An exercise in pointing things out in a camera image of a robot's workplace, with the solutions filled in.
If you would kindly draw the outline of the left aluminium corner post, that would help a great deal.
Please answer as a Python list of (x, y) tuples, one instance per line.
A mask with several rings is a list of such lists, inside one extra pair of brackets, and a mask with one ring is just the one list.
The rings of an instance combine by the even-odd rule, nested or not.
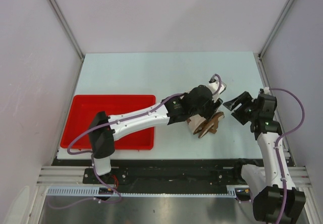
[(71, 30), (71, 27), (68, 24), (68, 21), (66, 20), (63, 11), (61, 10), (57, 0), (47, 0), (51, 9), (53, 10), (56, 18), (58, 19), (58, 22), (60, 23), (64, 33), (66, 34), (68, 40), (71, 42), (72, 47), (75, 51), (75, 53), (78, 55), (81, 62), (84, 61), (85, 55), (81, 50), (81, 47), (79, 43), (76, 40), (76, 37), (74, 36), (74, 33)]

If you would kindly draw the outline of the red plastic tray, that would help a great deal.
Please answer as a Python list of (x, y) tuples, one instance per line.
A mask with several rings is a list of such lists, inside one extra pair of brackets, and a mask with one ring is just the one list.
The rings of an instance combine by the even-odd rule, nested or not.
[[(66, 149), (78, 135), (85, 132), (95, 115), (120, 115), (147, 108), (156, 103), (154, 95), (76, 95), (73, 98), (60, 147)], [(154, 128), (127, 135), (115, 142), (116, 150), (151, 150)]]

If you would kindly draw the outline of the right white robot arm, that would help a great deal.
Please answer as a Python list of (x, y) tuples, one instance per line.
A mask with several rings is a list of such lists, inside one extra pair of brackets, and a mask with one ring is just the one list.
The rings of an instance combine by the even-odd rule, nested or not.
[(234, 181), (238, 184), (247, 183), (251, 190), (255, 220), (296, 223), (306, 197), (296, 189), (288, 170), (281, 125), (274, 120), (276, 97), (262, 89), (257, 98), (243, 92), (223, 105), (242, 125), (251, 123), (250, 131), (254, 133), (262, 154), (263, 172), (253, 164), (244, 164), (233, 171)]

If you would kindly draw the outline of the brown bra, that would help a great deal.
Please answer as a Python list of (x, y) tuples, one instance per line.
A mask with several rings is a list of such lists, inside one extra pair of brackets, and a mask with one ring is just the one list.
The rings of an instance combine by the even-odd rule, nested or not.
[(202, 138), (207, 133), (215, 134), (218, 130), (219, 122), (217, 119), (213, 119), (206, 123), (198, 134), (198, 138)]

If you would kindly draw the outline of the aluminium corner post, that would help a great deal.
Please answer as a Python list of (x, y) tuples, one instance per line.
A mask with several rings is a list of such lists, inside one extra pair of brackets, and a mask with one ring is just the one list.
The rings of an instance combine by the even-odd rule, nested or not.
[(68, 21), (66, 20), (63, 11), (61, 10), (57, 0), (47, 0), (51, 9), (53, 10), (56, 18), (58, 19), (58, 22), (60, 23), (64, 33), (66, 34), (68, 40), (71, 42), (72, 47), (75, 51), (75, 53), (78, 55), (81, 62), (84, 61), (85, 55), (81, 50), (81, 47), (79, 43), (76, 40), (76, 37), (74, 36), (74, 33), (71, 30), (71, 27), (68, 24)]
[(269, 35), (267, 36), (263, 46), (261, 47), (258, 58), (260, 60), (263, 59), (265, 56), (269, 46), (272, 44), (273, 40), (275, 39), (276, 35), (278, 34), (280, 28), (282, 27), (284, 21), (286, 20), (290, 10), (292, 9), (293, 5), (295, 4), (296, 0), (286, 0), (282, 10), (280, 11), (278, 18), (276, 19)]

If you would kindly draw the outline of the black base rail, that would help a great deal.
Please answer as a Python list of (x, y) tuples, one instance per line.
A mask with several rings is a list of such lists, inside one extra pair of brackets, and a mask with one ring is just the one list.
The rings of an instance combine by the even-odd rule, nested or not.
[(144, 181), (184, 181), (209, 183), (216, 186), (244, 184), (242, 166), (263, 167), (261, 159), (187, 159), (187, 160), (112, 160), (110, 173), (100, 178), (116, 187)]

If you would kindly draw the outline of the beige mesh laundry bag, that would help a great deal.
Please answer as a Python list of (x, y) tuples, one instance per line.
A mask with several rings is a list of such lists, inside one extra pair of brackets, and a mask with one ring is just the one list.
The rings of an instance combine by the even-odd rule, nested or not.
[(206, 123), (208, 123), (209, 121), (211, 121), (213, 119), (217, 119), (218, 122), (220, 122), (223, 118), (224, 118), (224, 113), (218, 109), (216, 114), (210, 120), (207, 120), (207, 119), (201, 117), (200, 115), (196, 115), (196, 116), (187, 118), (186, 122), (187, 122), (188, 127), (189, 127), (190, 131), (192, 132), (192, 134), (198, 135), (199, 132), (201, 131), (201, 128)]

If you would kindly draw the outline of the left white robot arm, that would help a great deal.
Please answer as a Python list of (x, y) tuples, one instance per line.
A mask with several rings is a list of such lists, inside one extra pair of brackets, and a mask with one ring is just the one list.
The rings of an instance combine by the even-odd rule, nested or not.
[(199, 137), (207, 132), (215, 133), (216, 124), (223, 117), (218, 109), (222, 104), (220, 94), (225, 89), (224, 83), (213, 82), (123, 115), (107, 116), (103, 111), (97, 113), (88, 134), (95, 168), (94, 178), (102, 184), (111, 179), (111, 155), (115, 152), (115, 141), (129, 134), (181, 122), (186, 122), (191, 133)]

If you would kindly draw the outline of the right aluminium corner post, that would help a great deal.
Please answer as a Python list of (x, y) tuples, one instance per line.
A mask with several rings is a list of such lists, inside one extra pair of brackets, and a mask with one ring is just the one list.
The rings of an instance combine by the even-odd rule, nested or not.
[(258, 58), (260, 60), (263, 59), (265, 56), (269, 46), (272, 44), (273, 40), (275, 39), (276, 35), (278, 34), (280, 28), (282, 27), (284, 21), (286, 20), (290, 10), (292, 9), (293, 5), (295, 4), (296, 0), (286, 0), (282, 10), (280, 11), (278, 18), (276, 19), (269, 35), (267, 36), (263, 46), (261, 47)]

